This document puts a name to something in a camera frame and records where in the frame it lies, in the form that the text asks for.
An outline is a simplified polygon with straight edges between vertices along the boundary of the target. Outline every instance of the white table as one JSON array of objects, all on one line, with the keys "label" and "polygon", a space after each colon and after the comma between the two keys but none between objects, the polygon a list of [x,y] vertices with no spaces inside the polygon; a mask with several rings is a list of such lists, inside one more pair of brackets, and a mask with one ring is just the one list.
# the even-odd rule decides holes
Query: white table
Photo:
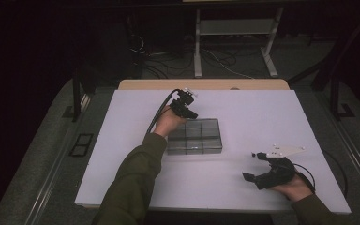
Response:
[{"label": "white table", "polygon": [[[190,109],[199,118],[218,119],[222,153],[164,155],[151,208],[250,213],[291,210],[283,196],[271,190],[258,190],[242,176],[242,172],[256,175],[268,172],[268,162],[252,157],[251,153],[268,152],[273,144],[283,144],[306,147],[305,153],[288,158],[312,172],[317,194],[331,211],[351,212],[294,91],[196,92],[199,96]],[[101,204],[120,163],[142,142],[149,123],[169,93],[168,90],[115,91],[76,204]]]}]

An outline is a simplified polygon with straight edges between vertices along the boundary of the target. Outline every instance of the black cable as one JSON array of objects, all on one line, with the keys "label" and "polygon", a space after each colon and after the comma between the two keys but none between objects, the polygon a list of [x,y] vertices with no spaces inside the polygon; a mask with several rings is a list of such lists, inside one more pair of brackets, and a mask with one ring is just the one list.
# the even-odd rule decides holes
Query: black cable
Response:
[{"label": "black cable", "polygon": [[343,181],[344,181],[344,189],[343,189],[343,195],[344,195],[344,198],[347,198],[347,193],[349,191],[349,182],[348,182],[348,179],[347,179],[347,176],[346,176],[346,173],[344,172],[343,168],[341,167],[340,163],[335,159],[335,157],[330,154],[328,151],[322,149],[322,151],[328,155],[331,159],[333,159],[335,161],[335,163],[337,164],[337,166],[340,168],[340,171],[341,171],[341,174],[343,176]]},{"label": "black cable", "polygon": [[180,89],[174,89],[171,91],[171,93],[166,97],[166,99],[162,102],[162,104],[160,105],[159,109],[157,110],[156,115],[154,116],[153,121],[151,121],[150,127],[148,127],[147,129],[147,134],[151,133],[151,129],[153,128],[154,124],[156,123],[156,121],[158,120],[158,118],[160,117],[160,114],[163,110],[163,108],[166,106],[166,104],[168,103],[168,101],[172,98],[172,95],[174,92],[176,91],[180,91]]},{"label": "black cable", "polygon": [[219,67],[219,66],[216,66],[216,65],[212,64],[211,62],[209,62],[206,58],[209,58],[210,60],[212,60],[216,63],[218,63],[218,60],[216,60],[215,58],[210,58],[210,57],[212,57],[212,55],[209,54],[209,56],[207,56],[207,54],[208,54],[207,52],[203,52],[203,51],[200,52],[200,55],[201,55],[201,58],[203,59],[203,61],[205,61],[208,65],[210,65],[213,68],[223,68],[223,66]]},{"label": "black cable", "polygon": [[[231,63],[231,62],[228,62],[227,60],[224,60],[221,58],[216,58],[215,55],[212,52],[210,52],[209,50],[201,50],[200,55],[202,56],[202,58],[205,60],[206,63],[208,63],[210,66],[215,67],[215,68],[222,68],[222,67],[229,68],[230,66],[233,66],[236,63],[236,60],[235,60],[235,63]],[[216,67],[216,66],[210,64],[204,57],[207,57],[208,59],[221,64],[221,67]]]},{"label": "black cable", "polygon": [[152,73],[153,75],[155,75],[158,79],[160,79],[160,76],[159,74],[157,74],[154,70],[152,70],[151,68],[149,67],[143,67],[145,68],[146,70],[148,70],[150,73]]},{"label": "black cable", "polygon": [[[203,49],[207,49],[207,48],[205,48],[205,46],[206,46],[206,43],[205,43],[205,42],[202,42],[202,41],[201,41],[201,44],[202,44],[202,48],[203,48]],[[254,52],[251,52],[251,53],[240,54],[240,52],[244,50],[244,48],[245,48],[245,46],[246,46],[247,44],[248,44],[247,41],[242,41],[242,43],[240,44],[240,46],[237,46],[237,50],[236,50],[235,53],[231,53],[231,52],[223,49],[222,47],[225,47],[225,46],[222,46],[222,44],[220,44],[220,43],[219,43],[219,44],[216,43],[217,48],[211,48],[211,49],[212,49],[212,50],[215,50],[215,51],[218,51],[219,53],[223,53],[223,54],[229,55],[228,57],[223,58],[224,60],[227,59],[227,58],[231,58],[231,57],[235,58],[235,56],[250,56],[250,55],[253,55],[253,54],[256,54],[256,53],[260,53],[260,52],[261,52],[261,50],[260,50],[260,48],[259,48],[257,51],[254,51]]]},{"label": "black cable", "polygon": [[241,52],[241,49],[239,48],[235,53],[230,53],[230,52],[227,52],[226,50],[216,50],[217,52],[221,53],[221,54],[225,54],[225,55],[228,55],[227,57],[224,57],[224,58],[220,58],[220,60],[226,60],[227,59],[232,59],[233,60],[233,63],[229,63],[229,64],[232,64],[232,65],[235,65],[236,64],[236,55],[239,54],[239,52]]},{"label": "black cable", "polygon": [[165,77],[166,79],[169,79],[169,77],[168,77],[168,75],[166,75],[166,73],[164,73],[162,70],[160,70],[160,69],[158,69],[158,68],[155,68],[155,67],[152,67],[152,66],[148,66],[148,65],[146,65],[146,64],[144,64],[144,66],[146,67],[146,68],[149,68],[150,70],[154,70],[155,72],[158,72],[158,73],[160,73],[163,77]]},{"label": "black cable", "polygon": [[137,35],[131,35],[132,37],[137,37],[138,38],[138,40],[141,42],[141,47],[140,48],[133,48],[133,47],[130,47],[129,49],[131,50],[131,51],[133,51],[134,53],[137,53],[137,54],[140,54],[140,53],[145,53],[145,51],[144,52],[142,52],[142,50],[143,50],[143,48],[144,48],[144,40],[142,39],[142,37],[140,37],[140,36],[137,36]]},{"label": "black cable", "polygon": [[169,71],[168,71],[168,74],[170,74],[170,75],[172,75],[172,76],[174,76],[174,77],[178,77],[178,76],[182,76],[183,74],[185,74],[185,73],[187,73],[187,72],[190,72],[190,73],[192,73],[191,74],[191,76],[194,76],[194,70],[183,70],[183,71],[181,71],[181,72],[179,72],[179,73],[170,73]]},{"label": "black cable", "polygon": [[150,62],[154,62],[154,63],[159,63],[161,64],[162,66],[164,66],[165,68],[171,68],[171,69],[186,69],[186,68],[189,68],[189,66],[191,65],[192,63],[192,60],[189,60],[188,64],[185,66],[185,67],[170,67],[169,65],[163,63],[162,61],[158,61],[158,60],[154,60],[154,59],[147,59],[146,61],[150,61]]},{"label": "black cable", "polygon": [[294,166],[301,167],[301,168],[303,168],[305,171],[307,171],[307,173],[311,176],[312,186],[315,188],[315,179],[314,179],[314,176],[312,175],[312,173],[311,173],[306,167],[304,167],[304,166],[301,166],[301,165],[296,164],[296,163],[294,163],[293,165],[294,165]]},{"label": "black cable", "polygon": [[172,56],[169,52],[152,53],[145,57],[145,61],[155,60],[159,62],[171,62],[177,59],[179,59],[179,57]]}]

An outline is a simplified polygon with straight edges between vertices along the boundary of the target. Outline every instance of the white board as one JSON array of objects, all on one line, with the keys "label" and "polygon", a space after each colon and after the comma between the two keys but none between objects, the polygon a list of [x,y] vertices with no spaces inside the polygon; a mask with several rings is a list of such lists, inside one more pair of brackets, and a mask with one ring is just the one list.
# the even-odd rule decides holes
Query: white board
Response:
[{"label": "white board", "polygon": [[[317,195],[333,212],[350,213],[294,91],[196,91],[189,108],[199,118],[217,118],[223,144],[218,155],[168,156],[162,159],[151,208],[165,210],[274,213],[292,210],[272,190],[258,190],[242,172],[270,170],[251,153],[268,152],[273,144],[303,146],[289,156],[315,177]],[[166,90],[118,90],[97,138],[76,204],[99,206],[125,156],[143,136]]]}]

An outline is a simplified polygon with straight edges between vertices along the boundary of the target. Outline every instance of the clear plastic box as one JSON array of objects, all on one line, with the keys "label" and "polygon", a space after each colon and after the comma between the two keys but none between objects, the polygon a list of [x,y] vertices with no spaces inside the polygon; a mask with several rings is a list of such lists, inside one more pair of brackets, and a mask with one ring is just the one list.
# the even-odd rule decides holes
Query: clear plastic box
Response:
[{"label": "clear plastic box", "polygon": [[168,136],[168,155],[218,154],[222,148],[217,119],[188,120]]}]

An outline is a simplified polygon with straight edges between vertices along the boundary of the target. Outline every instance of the wire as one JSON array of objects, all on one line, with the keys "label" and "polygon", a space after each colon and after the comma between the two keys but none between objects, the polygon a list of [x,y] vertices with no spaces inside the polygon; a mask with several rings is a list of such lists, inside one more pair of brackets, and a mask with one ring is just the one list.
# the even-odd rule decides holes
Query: wire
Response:
[{"label": "wire", "polygon": [[176,91],[180,91],[180,89],[174,89],[174,90],[172,90],[171,93],[170,93],[170,94],[166,97],[166,99],[162,102],[162,104],[160,105],[159,109],[157,110],[156,115],[154,116],[153,121],[151,121],[150,127],[148,127],[148,129],[147,129],[147,132],[146,132],[147,134],[148,134],[148,133],[151,133],[151,129],[153,128],[154,124],[156,123],[156,121],[157,121],[158,118],[160,117],[163,108],[166,106],[166,103],[168,103],[168,101],[172,98],[173,93],[176,92]]},{"label": "wire", "polygon": [[139,40],[142,41],[142,46],[139,48],[139,50],[134,50],[134,49],[130,49],[130,50],[135,52],[135,53],[145,53],[145,51],[141,52],[141,49],[144,48],[144,40],[142,39],[142,37],[136,36],[136,35],[132,35],[132,36],[139,38]]},{"label": "wire", "polygon": [[156,53],[149,53],[148,56],[161,56],[161,55],[166,55],[166,54],[170,54],[169,52],[156,52]]},{"label": "wire", "polygon": [[311,173],[306,167],[304,167],[304,166],[301,166],[301,165],[296,164],[296,163],[294,163],[293,165],[298,166],[298,167],[301,167],[301,168],[303,168],[305,171],[307,171],[307,173],[311,176],[312,186],[315,188],[315,179],[314,179],[314,176],[312,175],[312,173]]},{"label": "wire", "polygon": [[154,59],[147,59],[146,61],[150,61],[150,62],[154,62],[154,63],[159,63],[161,64],[162,66],[164,66],[165,68],[171,68],[171,69],[186,69],[186,68],[189,68],[189,66],[191,66],[191,63],[192,63],[192,60],[189,60],[188,64],[185,66],[185,67],[170,67],[168,66],[167,64],[165,63],[162,63],[162,61],[158,61],[158,60],[154,60]]},{"label": "wire", "polygon": [[225,51],[225,50],[216,50],[216,51],[218,51],[219,53],[228,55],[228,56],[225,57],[225,58],[221,58],[221,60],[227,61],[227,59],[232,59],[233,62],[232,62],[232,63],[229,63],[229,64],[235,65],[235,64],[236,64],[236,57],[235,57],[235,56],[238,55],[239,52],[241,52],[241,48],[239,48],[238,50],[236,50],[235,53],[230,53],[230,52],[227,52],[227,51]]},{"label": "wire", "polygon": [[183,71],[181,71],[181,72],[179,72],[179,73],[170,73],[169,71],[168,71],[168,74],[170,74],[170,75],[172,75],[172,76],[174,76],[174,77],[178,77],[178,76],[181,76],[181,75],[183,75],[183,74],[185,74],[185,73],[187,73],[187,72],[189,72],[189,73],[192,73],[191,74],[191,76],[194,76],[194,70],[183,70]]},{"label": "wire", "polygon": [[[209,41],[201,41],[202,43],[202,48],[203,49],[206,49],[205,47],[208,46],[206,43],[209,43]],[[257,53],[260,53],[261,50],[260,48],[257,50],[257,51],[253,51],[253,52],[249,52],[249,53],[245,53],[245,54],[240,54],[240,52],[242,50],[245,49],[245,47],[248,45],[249,41],[247,40],[243,40],[243,38],[241,38],[241,44],[240,45],[237,45],[237,50],[235,53],[230,53],[228,52],[226,49],[222,49],[223,47],[226,48],[227,46],[224,46],[222,44],[222,41],[220,41],[219,43],[216,43],[216,42],[211,42],[213,43],[215,46],[218,45],[218,48],[216,49],[216,51],[220,52],[220,53],[224,53],[224,54],[228,54],[229,57],[235,57],[235,56],[250,56],[250,55],[253,55],[253,54],[257,54]]]},{"label": "wire", "polygon": [[145,68],[146,70],[148,70],[150,73],[152,73],[153,75],[155,75],[158,79],[160,79],[160,76],[157,72],[155,72],[154,70],[152,70],[151,68],[149,67],[143,67]]},{"label": "wire", "polygon": [[213,67],[213,68],[222,68],[222,67],[218,67],[218,66],[212,64],[211,62],[209,62],[209,61],[206,59],[206,58],[209,58],[209,59],[212,59],[213,61],[217,62],[217,60],[214,59],[214,58],[212,58],[211,56],[206,56],[204,52],[200,52],[200,55],[201,55],[203,61],[205,61],[205,62],[206,62],[207,64],[209,64],[211,67]]},{"label": "wire", "polygon": [[[233,66],[236,64],[236,59],[233,60],[233,62],[229,62],[228,60],[226,60],[227,58],[230,58],[230,57],[226,57],[226,58],[218,58],[214,55],[212,55],[211,53],[209,52],[204,52],[202,50],[201,52],[201,56],[203,57],[203,59],[205,60],[206,63],[208,63],[210,66],[214,67],[214,68],[221,68],[221,67],[226,67],[226,68],[229,68],[230,66]],[[213,64],[210,64],[205,58],[208,58],[216,63],[221,63],[222,66],[221,67],[217,67],[216,65],[213,65]]]},{"label": "wire", "polygon": [[[222,50],[216,50],[217,52],[219,53],[222,53],[222,54],[225,54],[225,55],[228,55],[227,57],[224,57],[224,58],[219,58],[219,62],[222,63],[222,64],[225,64],[226,67],[230,67],[230,66],[233,66],[236,64],[236,57],[235,55],[236,54],[231,54],[229,52],[225,52],[225,51],[222,51]],[[212,60],[217,60],[217,58],[215,57],[212,57],[211,54],[208,54],[209,55],[209,58],[211,58]]]},{"label": "wire", "polygon": [[246,77],[246,78],[254,79],[254,78],[252,78],[252,77],[249,77],[248,75],[245,75],[245,74],[242,74],[242,73],[238,73],[238,72],[232,71],[231,69],[225,67],[225,66],[220,62],[220,60],[219,60],[213,53],[211,53],[210,51],[205,50],[205,49],[201,49],[201,50],[202,50],[202,51],[205,51],[205,52],[207,52],[207,53],[212,54],[212,55],[216,58],[217,62],[218,62],[220,65],[222,65],[225,69],[229,70],[231,73],[236,74],[236,75],[240,75],[240,76],[243,76],[243,77]]},{"label": "wire", "polygon": [[335,157],[332,154],[330,154],[328,151],[326,151],[324,149],[322,149],[322,151],[326,155],[328,155],[331,159],[333,159],[335,161],[335,163],[337,164],[337,166],[340,168],[341,174],[343,176],[343,181],[344,181],[343,195],[344,195],[344,198],[347,198],[347,194],[348,194],[348,191],[349,191],[349,181],[347,179],[346,173],[344,172],[344,170],[341,167],[340,163],[335,159]]},{"label": "wire", "polygon": [[149,68],[150,71],[151,71],[152,69],[154,69],[155,72],[158,72],[158,73],[160,73],[162,76],[164,76],[166,79],[169,79],[168,75],[166,75],[162,70],[160,70],[160,69],[158,69],[158,68],[155,68],[155,67],[152,67],[152,66],[148,66],[148,65],[146,65],[146,64],[144,64],[144,67],[145,67],[145,68]]}]

